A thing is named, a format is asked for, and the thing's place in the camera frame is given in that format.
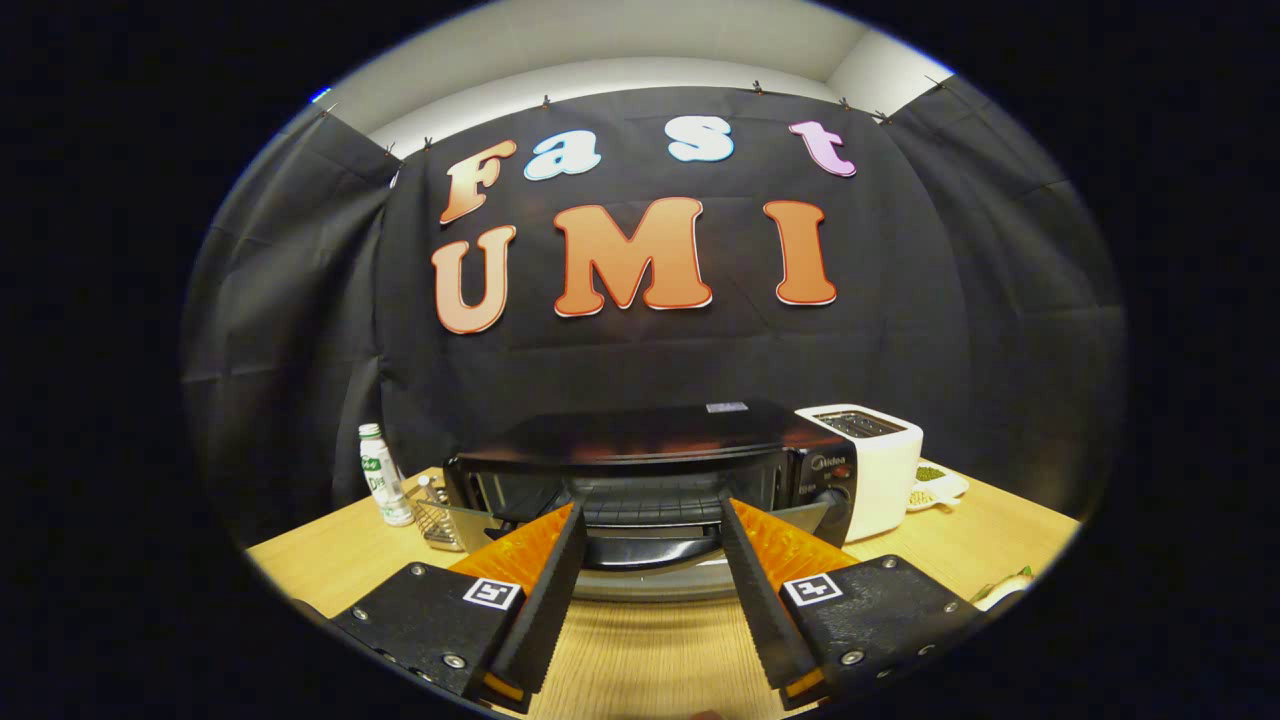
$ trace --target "orange letter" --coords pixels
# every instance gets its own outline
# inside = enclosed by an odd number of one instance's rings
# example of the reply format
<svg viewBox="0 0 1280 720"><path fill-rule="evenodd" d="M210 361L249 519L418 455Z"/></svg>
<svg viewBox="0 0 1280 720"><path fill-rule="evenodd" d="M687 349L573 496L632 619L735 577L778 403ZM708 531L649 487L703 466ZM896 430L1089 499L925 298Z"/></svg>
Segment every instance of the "orange letter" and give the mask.
<svg viewBox="0 0 1280 720"><path fill-rule="evenodd" d="M515 152L516 142L503 140L449 168L453 184L449 186L449 206L440 214L440 224L447 225L484 205L485 196L476 192L476 183L493 187L493 183L498 182L498 170L500 169L500 163L497 159L511 158Z"/></svg>
<svg viewBox="0 0 1280 720"><path fill-rule="evenodd" d="M507 245L516 237L513 225L502 225L480 236L484 250L484 299L480 305L462 302L462 256L467 241L451 242L431 255L435 265L435 314L440 324L458 334L477 333L498 322L507 306Z"/></svg>
<svg viewBox="0 0 1280 720"><path fill-rule="evenodd" d="M631 238L622 234L599 205L570 208L556 215L556 227L564 231L564 295L556 301L556 314L576 318L604 307L604 296L595 292L591 268L604 281L613 302L626 310L650 261L653 279L644 293L645 305L675 310L710 302L712 288L703 284L698 272L694 237L694 222L701 213L703 204L692 197L655 200Z"/></svg>
<svg viewBox="0 0 1280 720"><path fill-rule="evenodd" d="M836 299L836 286L822 266L818 223L822 209L808 202L776 200L764 204L764 214L778 225L782 241L782 282L774 291L787 305L827 305Z"/></svg>

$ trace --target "black curtain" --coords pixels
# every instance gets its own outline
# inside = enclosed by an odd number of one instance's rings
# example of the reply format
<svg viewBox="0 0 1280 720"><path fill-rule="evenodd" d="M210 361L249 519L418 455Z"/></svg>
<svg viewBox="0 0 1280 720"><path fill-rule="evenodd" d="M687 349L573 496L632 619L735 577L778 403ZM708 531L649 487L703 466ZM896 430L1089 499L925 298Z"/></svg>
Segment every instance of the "black curtain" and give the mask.
<svg viewBox="0 0 1280 720"><path fill-rule="evenodd" d="M1123 410L1123 313L1105 246L1043 151L959 78L946 85L881 126L732 88L593 95L468 128L403 167L333 117L300 118L219 211L188 299L188 414L233 533L260 542L366 496L360 423L384 424L410 474L539 413L745 397L902 416L924 428L927 457L1078 512ZM727 120L733 154L672 158L663 126L677 115ZM809 158L787 131L805 120L844 138L854 177ZM534 145L570 129L596 135L600 164L524 178ZM503 140L518 150L480 190L485 204L442 227L448 168ZM607 297L596 315L556 315L564 238L552 218L603 205L630 236L672 196L704 206L712 304L658 311L637 296L621 310ZM824 211L831 305L774 296L771 200ZM517 227L504 314L456 336L435 316L431 254L471 243L463 300L477 302L475 241L503 224Z"/></svg>
<svg viewBox="0 0 1280 720"><path fill-rule="evenodd" d="M182 383L202 479L241 542L367 495L352 423L378 415L371 273L398 167L311 111L259 154L210 224Z"/></svg>
<svg viewBox="0 0 1280 720"><path fill-rule="evenodd" d="M891 120L881 128L946 228L969 323L964 442L936 459L1080 518L1124 430L1125 313L1107 243L1053 159L964 78Z"/></svg>

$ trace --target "wire basket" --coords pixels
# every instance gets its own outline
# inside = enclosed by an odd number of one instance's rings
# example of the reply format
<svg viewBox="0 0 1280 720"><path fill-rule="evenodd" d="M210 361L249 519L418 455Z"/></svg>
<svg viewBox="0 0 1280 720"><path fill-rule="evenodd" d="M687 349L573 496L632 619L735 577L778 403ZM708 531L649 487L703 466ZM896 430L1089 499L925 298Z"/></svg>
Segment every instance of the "wire basket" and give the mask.
<svg viewBox="0 0 1280 720"><path fill-rule="evenodd" d="M419 532L422 533L422 539L431 547L462 552L462 542L458 541L458 533L453 527L449 512L422 502L422 500L429 500L440 505L449 503L449 493L444 489L444 479L429 475L426 480L426 484L419 480L417 486L411 488L406 496L412 501L410 505L413 507L413 521L417 524Z"/></svg>

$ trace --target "white letter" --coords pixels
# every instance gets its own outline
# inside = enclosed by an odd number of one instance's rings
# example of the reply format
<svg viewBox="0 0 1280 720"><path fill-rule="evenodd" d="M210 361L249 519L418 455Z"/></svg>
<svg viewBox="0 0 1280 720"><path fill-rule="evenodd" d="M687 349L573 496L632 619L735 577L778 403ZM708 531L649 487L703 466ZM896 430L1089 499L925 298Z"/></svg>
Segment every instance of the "white letter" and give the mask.
<svg viewBox="0 0 1280 720"><path fill-rule="evenodd" d="M676 141L667 150L684 163L714 163L733 152L733 141L728 138L730 127L722 118L681 115L667 123L666 132L667 137Z"/></svg>
<svg viewBox="0 0 1280 720"><path fill-rule="evenodd" d="M586 129L553 135L534 147L534 155L525 165L525 177L531 181L553 178L561 173L576 176L600 164L600 156L595 154L595 133Z"/></svg>

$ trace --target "small white dish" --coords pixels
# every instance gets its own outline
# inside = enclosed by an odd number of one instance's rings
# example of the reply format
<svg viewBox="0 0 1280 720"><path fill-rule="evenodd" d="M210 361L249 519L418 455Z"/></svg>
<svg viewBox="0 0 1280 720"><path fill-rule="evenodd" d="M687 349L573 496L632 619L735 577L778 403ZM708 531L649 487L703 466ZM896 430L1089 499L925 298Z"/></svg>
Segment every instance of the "small white dish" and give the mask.
<svg viewBox="0 0 1280 720"><path fill-rule="evenodd" d="M960 496L969 489L969 480L933 462L922 460L919 466L933 468L942 473L942 477L933 478L932 480L916 480L906 501L906 510L909 512L925 510L938 503L948 506L960 503Z"/></svg>

